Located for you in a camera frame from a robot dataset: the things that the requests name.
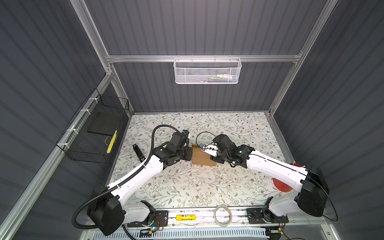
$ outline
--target yellow battery pack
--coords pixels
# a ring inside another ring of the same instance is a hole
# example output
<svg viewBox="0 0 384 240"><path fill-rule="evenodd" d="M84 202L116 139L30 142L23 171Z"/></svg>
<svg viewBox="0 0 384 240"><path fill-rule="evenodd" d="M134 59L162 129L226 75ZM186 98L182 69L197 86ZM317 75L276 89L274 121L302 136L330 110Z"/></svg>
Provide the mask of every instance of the yellow battery pack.
<svg viewBox="0 0 384 240"><path fill-rule="evenodd" d="M195 221L196 215L176 215L176 221Z"/></svg>

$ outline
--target black pad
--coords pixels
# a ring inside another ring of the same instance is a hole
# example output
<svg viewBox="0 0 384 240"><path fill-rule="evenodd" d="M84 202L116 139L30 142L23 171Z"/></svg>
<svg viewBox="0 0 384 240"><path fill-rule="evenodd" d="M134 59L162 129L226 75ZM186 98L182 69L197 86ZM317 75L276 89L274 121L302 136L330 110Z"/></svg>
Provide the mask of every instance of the black pad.
<svg viewBox="0 0 384 240"><path fill-rule="evenodd" d="M89 133L113 136L117 130L120 116L110 113L97 113L87 129Z"/></svg>

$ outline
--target black remote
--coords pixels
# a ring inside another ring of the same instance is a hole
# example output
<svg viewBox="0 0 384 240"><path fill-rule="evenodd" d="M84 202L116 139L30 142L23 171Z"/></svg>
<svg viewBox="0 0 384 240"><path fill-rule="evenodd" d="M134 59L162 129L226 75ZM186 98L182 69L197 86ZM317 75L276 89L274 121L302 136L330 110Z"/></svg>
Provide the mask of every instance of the black remote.
<svg viewBox="0 0 384 240"><path fill-rule="evenodd" d="M140 148L137 146L137 144L133 145L133 150L135 150L135 153L137 157L139 158L140 162L143 162L145 160L145 157L143 153L141 152Z"/></svg>

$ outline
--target floral pattern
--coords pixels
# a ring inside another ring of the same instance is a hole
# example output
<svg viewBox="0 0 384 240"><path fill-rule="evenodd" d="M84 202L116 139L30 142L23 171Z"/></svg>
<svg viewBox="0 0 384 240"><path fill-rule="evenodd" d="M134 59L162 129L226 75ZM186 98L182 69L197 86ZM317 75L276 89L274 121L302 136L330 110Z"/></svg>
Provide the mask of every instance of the floral pattern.
<svg viewBox="0 0 384 240"><path fill-rule="evenodd" d="M144 156L151 146L152 130L169 124L190 132L190 144L203 131L224 133L237 145L247 144L256 150L285 161L264 113L200 113L134 115L128 127L111 182L124 176L140 162L132 145L137 144ZM154 146L169 140L174 131L168 127L155 133ZM209 144L213 136L203 133L198 144ZM215 207L217 205L262 205L270 196L283 194L273 179L262 172L228 163L216 167L180 161L152 177L138 189L127 203L146 200L155 208Z"/></svg>

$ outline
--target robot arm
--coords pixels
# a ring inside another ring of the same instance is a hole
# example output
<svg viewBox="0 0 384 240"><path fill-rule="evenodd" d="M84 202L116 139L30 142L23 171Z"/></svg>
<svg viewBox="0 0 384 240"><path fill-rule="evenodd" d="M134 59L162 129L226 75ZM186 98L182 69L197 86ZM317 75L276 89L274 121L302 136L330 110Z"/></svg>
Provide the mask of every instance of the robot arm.
<svg viewBox="0 0 384 240"><path fill-rule="evenodd" d="M202 145L200 150L212 156L217 156L217 147L214 145ZM273 178L276 178L298 192L300 192L303 186L300 181L305 180L305 177L308 174L306 169L303 167L293 166L273 159L256 150L250 153L249 158L245 159L245 162L247 168L263 172Z"/></svg>
<svg viewBox="0 0 384 240"><path fill-rule="evenodd" d="M154 219L154 208L142 201L134 205L126 205L129 197L146 181L181 159L192 159L192 148L189 147L189 132L175 132L169 142L161 144L150 153L149 160L142 162L121 179L107 187L99 184L92 192L92 198L79 207L72 217L72 224L80 229L99 228L104 235L110 235L122 224L143 222L146 225ZM312 216L323 214L328 186L319 169L296 167L270 158L254 148L241 145L237 147L227 135L220 134L213 139L214 145L200 146L200 149L211 155L215 162L228 162L231 167L237 165L264 172L285 184L294 191L280 197L270 197L263 206L260 217L267 222L278 222L279 217L304 211ZM79 212L88 205L87 215L95 225L81 225L76 221Z"/></svg>
<svg viewBox="0 0 384 240"><path fill-rule="evenodd" d="M189 132L175 132L169 142L153 149L153 155L146 159L124 177L104 187L93 190L92 198L113 189L109 194L89 204L87 215L104 235L110 235L122 224L144 222L149 225L154 219L154 208L146 201L138 204L125 204L129 197L151 177L181 159L190 161L192 148L188 146Z"/></svg>
<svg viewBox="0 0 384 240"><path fill-rule="evenodd" d="M293 166L270 158L247 145L237 147L224 134L215 137L213 143L200 146L202 151L211 155L211 160L228 162L231 167L239 165L263 172L293 188L291 193L267 199L261 214L268 222L295 212L322 216L329 188L319 169Z"/></svg>

